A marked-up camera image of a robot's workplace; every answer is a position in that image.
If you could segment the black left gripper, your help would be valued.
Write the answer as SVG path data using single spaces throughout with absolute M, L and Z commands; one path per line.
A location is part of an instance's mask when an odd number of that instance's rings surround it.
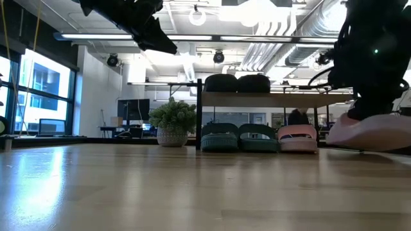
M 176 45 L 161 29 L 153 15 L 163 8 L 162 0 L 79 0 L 85 16 L 96 12 L 132 35 L 139 35 L 139 46 L 176 54 Z

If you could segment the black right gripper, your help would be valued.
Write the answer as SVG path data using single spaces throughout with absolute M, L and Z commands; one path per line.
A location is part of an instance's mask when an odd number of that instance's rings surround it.
M 348 110 L 348 117 L 356 121 L 375 115 L 392 113 L 395 98 L 365 96 L 369 90 L 386 90 L 395 96 L 409 89 L 403 79 L 411 59 L 411 39 L 377 38 L 371 40 L 339 39 L 329 50 L 333 67 L 329 71 L 332 89 L 353 88 L 362 97 Z

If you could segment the green rubber slide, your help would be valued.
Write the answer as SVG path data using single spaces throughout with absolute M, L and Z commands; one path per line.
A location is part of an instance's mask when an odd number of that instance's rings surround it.
M 241 138 L 246 133 L 265 135 L 263 138 Z M 243 124 L 239 127 L 240 139 L 239 147 L 242 151 L 256 153 L 278 153 L 281 151 L 279 142 L 276 139 L 276 132 L 273 128 L 263 124 Z
M 200 149 L 208 152 L 238 150 L 239 128 L 232 123 L 210 123 L 202 128 Z

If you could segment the long ceiling light bar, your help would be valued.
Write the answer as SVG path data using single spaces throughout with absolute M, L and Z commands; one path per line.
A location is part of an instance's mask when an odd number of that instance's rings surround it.
M 54 33 L 56 40 L 132 40 L 126 34 L 95 33 Z M 278 44 L 318 44 L 329 45 L 337 41 L 337 37 L 302 37 L 302 36 L 262 36 L 262 35 L 178 35 L 167 37 L 174 42 L 233 42 L 233 43 L 278 43 Z

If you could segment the white round ceiling lamp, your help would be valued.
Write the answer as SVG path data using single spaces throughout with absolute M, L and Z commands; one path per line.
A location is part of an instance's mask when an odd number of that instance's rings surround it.
M 206 22 L 207 16 L 205 11 L 195 4 L 188 15 L 188 19 L 192 25 L 201 26 Z

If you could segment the person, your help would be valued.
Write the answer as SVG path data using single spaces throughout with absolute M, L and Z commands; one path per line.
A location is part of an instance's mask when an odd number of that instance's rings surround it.
M 307 108 L 296 108 L 288 116 L 287 125 L 309 124 Z

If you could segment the green plant in white pot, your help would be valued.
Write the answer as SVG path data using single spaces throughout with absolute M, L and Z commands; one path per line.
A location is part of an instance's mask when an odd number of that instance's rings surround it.
M 170 97 L 167 103 L 153 109 L 149 116 L 150 124 L 157 129 L 157 142 L 163 147 L 182 147 L 188 141 L 188 134 L 195 133 L 196 105 Z

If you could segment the large office window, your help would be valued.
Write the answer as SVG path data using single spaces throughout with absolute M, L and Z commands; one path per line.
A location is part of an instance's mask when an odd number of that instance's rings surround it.
M 0 127 L 6 133 L 38 135 L 40 119 L 66 122 L 72 133 L 76 71 L 29 49 L 0 51 Z

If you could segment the open laptop on desk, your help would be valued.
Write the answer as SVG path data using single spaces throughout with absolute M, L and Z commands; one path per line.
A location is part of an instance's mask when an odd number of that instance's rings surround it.
M 66 134 L 66 122 L 59 119 L 40 119 L 38 136 L 53 137 Z

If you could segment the wooden shelf with black frame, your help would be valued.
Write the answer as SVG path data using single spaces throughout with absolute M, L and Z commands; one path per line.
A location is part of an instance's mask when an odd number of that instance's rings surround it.
M 237 92 L 204 92 L 203 83 L 198 79 L 193 84 L 197 88 L 197 120 L 196 143 L 197 150 L 201 145 L 202 107 L 261 107 L 261 108 L 312 108 L 314 110 L 315 128 L 319 127 L 318 109 L 336 103 L 351 100 L 350 94 L 287 94 L 282 93 L 237 93 Z

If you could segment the silver ventilation duct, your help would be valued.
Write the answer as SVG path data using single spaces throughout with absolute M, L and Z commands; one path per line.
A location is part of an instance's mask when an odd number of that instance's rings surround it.
M 343 1 L 324 0 L 297 30 L 297 36 L 336 37 L 346 17 L 347 9 Z M 297 44 L 291 48 L 291 53 L 285 58 L 285 66 L 297 67 L 318 50 L 318 47 L 301 47 Z

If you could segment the black aluminium table frame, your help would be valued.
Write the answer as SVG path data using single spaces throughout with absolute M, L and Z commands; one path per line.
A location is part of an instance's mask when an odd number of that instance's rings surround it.
M 70 144 L 136 144 L 158 145 L 157 139 L 109 139 L 92 137 L 0 137 L 0 151 L 12 148 L 65 146 Z

